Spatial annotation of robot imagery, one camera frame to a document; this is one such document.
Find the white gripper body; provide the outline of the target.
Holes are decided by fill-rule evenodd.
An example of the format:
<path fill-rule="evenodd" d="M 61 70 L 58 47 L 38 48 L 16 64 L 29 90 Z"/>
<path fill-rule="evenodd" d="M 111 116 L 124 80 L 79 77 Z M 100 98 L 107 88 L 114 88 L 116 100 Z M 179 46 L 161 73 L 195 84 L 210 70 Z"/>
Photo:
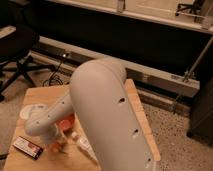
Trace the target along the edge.
<path fill-rule="evenodd" d="M 61 132 L 61 130 L 58 128 L 57 125 L 51 126 L 40 135 L 40 139 L 44 144 L 51 144 L 62 138 L 63 133 Z"/>

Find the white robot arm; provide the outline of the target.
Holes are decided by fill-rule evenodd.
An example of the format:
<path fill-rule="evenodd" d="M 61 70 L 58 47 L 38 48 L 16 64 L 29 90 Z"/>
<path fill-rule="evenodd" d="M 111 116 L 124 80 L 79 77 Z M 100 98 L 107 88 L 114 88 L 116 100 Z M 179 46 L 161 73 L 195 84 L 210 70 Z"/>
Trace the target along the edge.
<path fill-rule="evenodd" d="M 125 81 L 126 68 L 117 59 L 81 64 L 70 78 L 69 90 L 46 111 L 30 116 L 25 132 L 51 142 L 55 123 L 75 113 L 102 171 L 157 171 Z"/>

